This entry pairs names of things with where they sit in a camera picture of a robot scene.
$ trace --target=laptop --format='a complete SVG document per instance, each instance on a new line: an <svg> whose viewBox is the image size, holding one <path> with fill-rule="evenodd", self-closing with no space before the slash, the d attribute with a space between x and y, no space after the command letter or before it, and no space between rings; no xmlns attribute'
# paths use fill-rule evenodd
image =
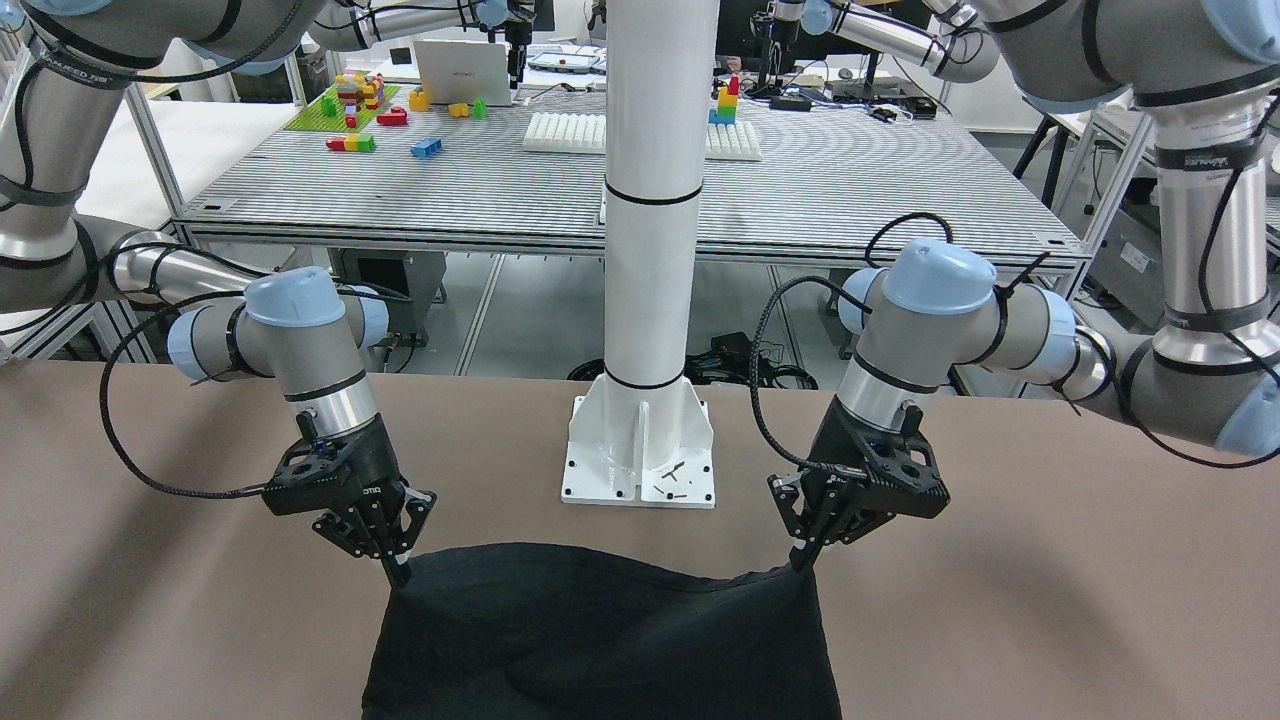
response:
<svg viewBox="0 0 1280 720"><path fill-rule="evenodd" d="M433 104L475 102L511 105L507 46L466 40L416 40L413 55L422 88Z"/></svg>

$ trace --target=white pole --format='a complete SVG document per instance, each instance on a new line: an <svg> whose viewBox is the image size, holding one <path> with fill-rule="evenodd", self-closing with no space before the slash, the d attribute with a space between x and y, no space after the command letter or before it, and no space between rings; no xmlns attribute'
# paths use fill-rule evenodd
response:
<svg viewBox="0 0 1280 720"><path fill-rule="evenodd" d="M710 424L682 370L718 8L609 5L607 374L570 424L567 502L714 505Z"/></svg>

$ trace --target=brown tabletop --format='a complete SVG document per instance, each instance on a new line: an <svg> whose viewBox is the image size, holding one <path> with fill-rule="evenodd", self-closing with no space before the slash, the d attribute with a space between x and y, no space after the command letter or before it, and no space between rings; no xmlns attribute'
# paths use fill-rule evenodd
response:
<svg viewBox="0 0 1280 720"><path fill-rule="evenodd" d="M357 717L387 587L310 516L142 487L99 424L101 366L0 368L0 717ZM261 482L296 430L266 380L188 387L122 366L122 438L156 478ZM785 561L786 469L742 388L700 388L713 511L563 505L566 382L375 375L416 487L420 551L572 543L690 574ZM828 393L765 392L804 450ZM1210 471L1055 402L943 398L951 489L818 565L849 717L1277 717L1276 466ZM785 669L780 669L785 682Z"/></svg>

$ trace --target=black cloth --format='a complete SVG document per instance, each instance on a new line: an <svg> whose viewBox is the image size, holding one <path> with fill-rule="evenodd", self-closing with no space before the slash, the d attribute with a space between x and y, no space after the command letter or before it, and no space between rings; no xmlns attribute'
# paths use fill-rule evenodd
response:
<svg viewBox="0 0 1280 720"><path fill-rule="evenodd" d="M526 543L410 565L366 720L840 717L812 571L713 580Z"/></svg>

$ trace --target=green lego brick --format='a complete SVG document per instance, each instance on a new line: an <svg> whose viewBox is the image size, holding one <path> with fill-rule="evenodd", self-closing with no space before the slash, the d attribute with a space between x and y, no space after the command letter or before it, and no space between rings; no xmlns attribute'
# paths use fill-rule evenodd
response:
<svg viewBox="0 0 1280 720"><path fill-rule="evenodd" d="M387 111L387 109L390 106L392 97L394 97L397 92L399 92L398 85L384 85L383 95L385 96L387 101L383 102L383 106L376 110L364 110L364 109L357 110L356 127L348 128L346 113L339 111L334 117L325 115L324 100L326 97L332 99L332 101L339 108L339 110L343 108L343 104L338 100L338 90L330 87L329 90L324 91L324 95L316 97L310 105L303 108L301 113L298 113L292 120L289 120L284 126L284 129L300 129L310 132L335 132L340 135L348 135L355 131L361 131L365 128L365 126L371 123L372 119L378 117L379 113Z"/></svg>

